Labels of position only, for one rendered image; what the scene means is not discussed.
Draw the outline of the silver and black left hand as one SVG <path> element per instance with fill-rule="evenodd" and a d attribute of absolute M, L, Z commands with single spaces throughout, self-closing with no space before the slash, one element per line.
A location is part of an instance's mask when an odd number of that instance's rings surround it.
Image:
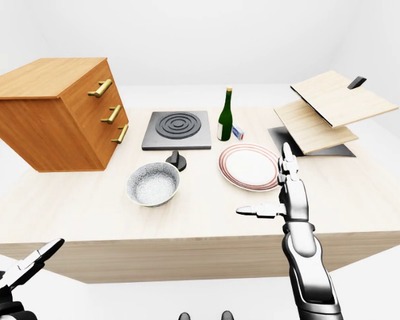
<path fill-rule="evenodd" d="M 26 258 L 17 261 L 7 271 L 0 270 L 0 304 L 12 302 L 12 290 L 19 285 L 24 285 L 44 268 L 45 262 L 62 247 L 64 242 L 62 238 L 54 239 L 40 249 L 34 250 Z"/>

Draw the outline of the silver and black right hand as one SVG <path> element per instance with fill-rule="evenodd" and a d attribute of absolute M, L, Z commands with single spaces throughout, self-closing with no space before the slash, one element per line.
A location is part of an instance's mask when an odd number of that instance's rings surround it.
<path fill-rule="evenodd" d="M 285 221 L 308 221 L 309 206 L 303 181 L 299 178 L 296 156 L 288 142 L 284 142 L 278 160 L 278 184 L 281 186 L 279 204 L 262 203 L 236 209 L 240 215 L 252 215 L 257 218 L 274 219 L 284 216 Z"/>

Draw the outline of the white plate with red rings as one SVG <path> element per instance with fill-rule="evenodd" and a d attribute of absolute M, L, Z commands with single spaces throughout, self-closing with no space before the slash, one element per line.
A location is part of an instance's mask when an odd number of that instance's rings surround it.
<path fill-rule="evenodd" d="M 226 147 L 218 158 L 221 174 L 230 183 L 249 191 L 270 191 L 278 187 L 278 155 L 256 144 Z"/>

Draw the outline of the flat dark stove plate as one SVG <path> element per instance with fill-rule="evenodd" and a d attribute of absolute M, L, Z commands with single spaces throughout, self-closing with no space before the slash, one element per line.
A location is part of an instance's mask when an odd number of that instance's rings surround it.
<path fill-rule="evenodd" d="M 206 111 L 152 112 L 142 150 L 210 149 L 211 134 Z"/>

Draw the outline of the patterned grey bowl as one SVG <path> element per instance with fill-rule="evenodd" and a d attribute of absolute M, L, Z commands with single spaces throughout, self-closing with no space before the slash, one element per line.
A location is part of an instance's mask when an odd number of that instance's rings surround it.
<path fill-rule="evenodd" d="M 145 207 L 158 207 L 170 201 L 180 182 L 177 168 L 166 162 L 148 163 L 136 169 L 127 180 L 127 196 Z"/>

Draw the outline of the green wine bottle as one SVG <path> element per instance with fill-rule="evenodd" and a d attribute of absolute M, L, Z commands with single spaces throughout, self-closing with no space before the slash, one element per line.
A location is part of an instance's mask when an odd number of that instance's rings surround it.
<path fill-rule="evenodd" d="M 232 87 L 227 87 L 225 104 L 218 120 L 217 138 L 220 141 L 228 141 L 231 137 L 233 117 L 231 113 Z"/>

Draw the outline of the pale wooden rack, black base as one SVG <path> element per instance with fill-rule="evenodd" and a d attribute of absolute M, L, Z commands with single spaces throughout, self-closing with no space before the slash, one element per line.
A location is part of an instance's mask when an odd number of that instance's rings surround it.
<path fill-rule="evenodd" d="M 347 127 L 364 119 L 395 111 L 398 106 L 354 80 L 330 70 L 291 86 L 298 100 L 274 108 L 281 127 L 269 129 L 278 149 L 288 143 L 296 156 L 352 157 L 345 145 L 358 139 Z"/>

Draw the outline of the round black stove knob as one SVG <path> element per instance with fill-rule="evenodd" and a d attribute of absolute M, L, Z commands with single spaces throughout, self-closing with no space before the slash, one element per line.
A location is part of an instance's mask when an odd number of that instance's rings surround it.
<path fill-rule="evenodd" d="M 179 172 L 183 171 L 187 166 L 186 158 L 180 155 L 178 151 L 173 151 L 165 161 L 176 167 Z"/>

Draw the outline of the wooden cabinet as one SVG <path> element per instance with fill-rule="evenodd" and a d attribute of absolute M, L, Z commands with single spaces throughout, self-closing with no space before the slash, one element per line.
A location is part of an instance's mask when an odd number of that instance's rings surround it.
<path fill-rule="evenodd" d="M 42 58 L 0 76 L 0 138 L 35 170 L 103 170 L 61 94 L 104 59 Z"/>

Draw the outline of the wooden drawer, lowest of three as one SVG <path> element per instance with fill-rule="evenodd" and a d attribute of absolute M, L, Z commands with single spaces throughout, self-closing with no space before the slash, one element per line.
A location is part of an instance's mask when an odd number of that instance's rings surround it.
<path fill-rule="evenodd" d="M 101 122 L 101 119 L 108 118 L 108 116 L 110 116 L 112 113 L 109 108 L 117 105 L 121 105 L 122 108 L 113 124 Z M 118 127 L 124 126 L 128 122 L 129 121 L 121 101 L 102 102 L 95 106 L 93 114 L 88 121 L 87 136 L 93 150 L 102 164 L 103 169 L 106 168 L 116 146 L 118 145 L 117 143 L 111 142 L 111 140 L 116 139 L 119 136 L 120 130 L 118 130 Z"/>

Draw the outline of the wooden drawer, middle of three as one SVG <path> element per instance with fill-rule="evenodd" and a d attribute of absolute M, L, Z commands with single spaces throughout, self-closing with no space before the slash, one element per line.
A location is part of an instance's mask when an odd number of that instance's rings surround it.
<path fill-rule="evenodd" d="M 108 123 L 107 120 L 121 104 L 121 100 L 114 84 L 101 97 L 88 95 L 88 91 L 87 89 L 82 92 L 80 104 L 75 110 L 75 118 L 92 147 L 100 148 L 119 136 L 118 117 L 115 116 L 112 123 Z"/>

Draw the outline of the wooden drawer, uppermost of three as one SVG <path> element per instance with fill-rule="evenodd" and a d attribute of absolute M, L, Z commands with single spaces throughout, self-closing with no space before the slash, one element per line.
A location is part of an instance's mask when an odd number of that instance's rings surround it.
<path fill-rule="evenodd" d="M 108 79 L 112 80 L 113 84 L 109 86 L 101 97 L 88 95 L 88 92 L 96 92 L 96 90 L 100 88 L 101 85 L 99 82 Z M 82 124 L 82 122 L 91 117 L 100 121 L 100 118 L 107 114 L 106 111 L 102 113 L 101 108 L 103 107 L 106 109 L 105 103 L 114 99 L 114 91 L 115 82 L 108 62 L 104 59 L 69 88 L 64 90 L 61 94 L 61 98 L 74 119 L 76 119 L 79 124 Z"/>

